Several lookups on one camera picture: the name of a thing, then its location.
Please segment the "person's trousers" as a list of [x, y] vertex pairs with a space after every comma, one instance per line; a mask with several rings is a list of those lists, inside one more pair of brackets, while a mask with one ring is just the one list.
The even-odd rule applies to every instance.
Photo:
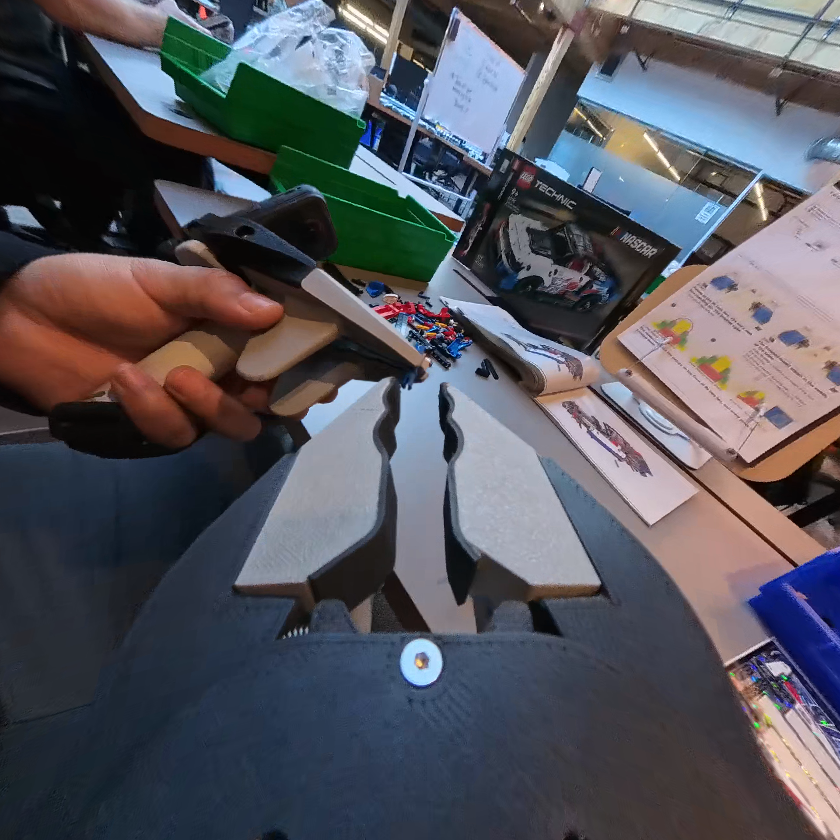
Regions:
[[290, 451], [281, 427], [146, 459], [2, 446], [2, 724], [86, 706], [161, 577]]

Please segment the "clear plastic bag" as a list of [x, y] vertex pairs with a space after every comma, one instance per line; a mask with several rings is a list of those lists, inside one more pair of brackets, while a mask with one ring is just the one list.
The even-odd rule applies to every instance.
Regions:
[[334, 27], [334, 19], [331, 7], [321, 1], [281, 9], [237, 38], [202, 79], [227, 93], [236, 70], [252, 67], [359, 119], [375, 58], [357, 34]]

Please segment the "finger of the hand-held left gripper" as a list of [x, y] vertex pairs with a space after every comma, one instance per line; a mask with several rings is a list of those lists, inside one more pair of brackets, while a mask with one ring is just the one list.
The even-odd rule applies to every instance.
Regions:
[[333, 342], [345, 341], [358, 357], [412, 371], [416, 382], [426, 380], [428, 359], [323, 269], [312, 269], [299, 283], [271, 278], [257, 269], [245, 268], [244, 273], [284, 313], [276, 325], [247, 341], [236, 363], [243, 379], [276, 379]]
[[277, 378], [269, 397], [269, 411], [279, 417], [302, 415], [347, 382], [378, 382], [388, 377], [403, 380], [406, 375], [422, 382], [427, 365], [399, 369], [391, 364], [300, 364]]

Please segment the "open instruction booklet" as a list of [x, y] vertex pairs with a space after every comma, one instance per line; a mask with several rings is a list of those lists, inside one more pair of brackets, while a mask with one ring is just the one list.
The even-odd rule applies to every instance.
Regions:
[[440, 301], [518, 373], [521, 387], [534, 397], [576, 391], [601, 377], [598, 360], [528, 331], [502, 308], [451, 297]]

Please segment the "whiteboard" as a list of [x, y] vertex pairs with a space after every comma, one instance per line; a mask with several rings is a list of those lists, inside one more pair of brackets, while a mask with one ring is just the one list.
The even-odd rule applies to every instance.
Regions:
[[[525, 77], [525, 69], [454, 7], [434, 72], [425, 80], [410, 123], [398, 171], [405, 170], [415, 136], [424, 128], [433, 139], [465, 153], [468, 163], [489, 174]], [[452, 144], [450, 136], [466, 147]]]

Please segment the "person's left hand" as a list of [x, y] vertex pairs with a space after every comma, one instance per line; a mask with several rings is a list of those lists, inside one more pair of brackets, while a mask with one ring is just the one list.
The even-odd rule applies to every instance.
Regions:
[[261, 432], [266, 387], [219, 385], [181, 366], [163, 385], [136, 363], [195, 322], [264, 331], [279, 303], [221, 269], [106, 255], [41, 257], [3, 285], [1, 383], [47, 412], [109, 384], [143, 436], [181, 449], [202, 431], [247, 442]]

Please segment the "toy brick race car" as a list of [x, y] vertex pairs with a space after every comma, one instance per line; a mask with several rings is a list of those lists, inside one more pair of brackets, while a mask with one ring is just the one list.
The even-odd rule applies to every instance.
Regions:
[[767, 696], [747, 700], [771, 769], [821, 838], [839, 838], [839, 767], [833, 748], [802, 707]]

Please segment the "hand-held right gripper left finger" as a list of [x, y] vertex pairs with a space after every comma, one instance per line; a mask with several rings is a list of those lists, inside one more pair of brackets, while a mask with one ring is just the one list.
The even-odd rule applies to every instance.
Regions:
[[242, 595], [286, 597], [310, 611], [353, 611], [393, 572], [401, 386], [370, 386], [297, 452], [234, 582]]

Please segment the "printed instruction sheet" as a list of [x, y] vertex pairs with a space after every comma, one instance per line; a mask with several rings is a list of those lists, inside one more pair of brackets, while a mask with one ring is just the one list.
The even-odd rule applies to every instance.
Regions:
[[704, 269], [618, 341], [747, 464], [835, 412], [838, 181]]

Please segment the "black toy car box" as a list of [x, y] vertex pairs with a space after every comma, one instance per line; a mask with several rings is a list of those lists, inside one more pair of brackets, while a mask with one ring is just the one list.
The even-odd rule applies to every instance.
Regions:
[[678, 253], [601, 199], [503, 149], [453, 258], [526, 329], [592, 352]]

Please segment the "wooden support post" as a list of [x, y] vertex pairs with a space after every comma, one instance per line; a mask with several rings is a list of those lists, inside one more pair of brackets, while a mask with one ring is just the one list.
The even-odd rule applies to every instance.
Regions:
[[546, 92], [560, 68], [563, 58], [572, 45], [575, 32], [570, 25], [565, 25], [557, 34], [552, 47], [543, 62], [542, 68], [534, 81], [528, 98], [524, 103], [522, 111], [516, 121], [511, 136], [507, 142], [507, 148], [513, 153], [521, 151], [523, 142], [534, 121]]

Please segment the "pile of small toy bricks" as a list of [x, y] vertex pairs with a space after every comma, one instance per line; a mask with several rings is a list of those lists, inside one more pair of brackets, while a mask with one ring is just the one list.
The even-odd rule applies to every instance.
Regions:
[[405, 297], [384, 282], [373, 280], [363, 284], [362, 298], [415, 350], [444, 370], [449, 370], [474, 345], [448, 307], [443, 304], [434, 310], [431, 297], [425, 292]]

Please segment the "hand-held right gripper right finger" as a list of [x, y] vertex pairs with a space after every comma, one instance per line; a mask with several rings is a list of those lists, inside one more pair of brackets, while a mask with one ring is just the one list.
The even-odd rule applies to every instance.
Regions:
[[485, 631], [504, 602], [598, 595], [602, 580], [538, 453], [465, 393], [438, 393], [449, 585]]

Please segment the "green plastic bin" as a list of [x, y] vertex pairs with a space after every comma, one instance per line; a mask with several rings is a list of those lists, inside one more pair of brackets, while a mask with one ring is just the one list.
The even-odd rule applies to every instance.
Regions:
[[160, 51], [161, 68], [178, 97], [229, 138], [264, 151], [281, 146], [348, 168], [366, 122], [312, 98], [250, 66], [239, 65], [226, 92], [203, 73], [231, 48], [204, 31], [170, 18]]
[[456, 236], [412, 196], [336, 164], [279, 148], [269, 179], [279, 193], [313, 186], [323, 195], [338, 238], [332, 262], [429, 282]]

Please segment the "car picture sheet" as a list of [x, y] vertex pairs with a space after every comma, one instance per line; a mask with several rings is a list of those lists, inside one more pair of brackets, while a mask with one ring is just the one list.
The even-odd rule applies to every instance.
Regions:
[[648, 526], [697, 494], [682, 471], [591, 389], [541, 395], [534, 402]]

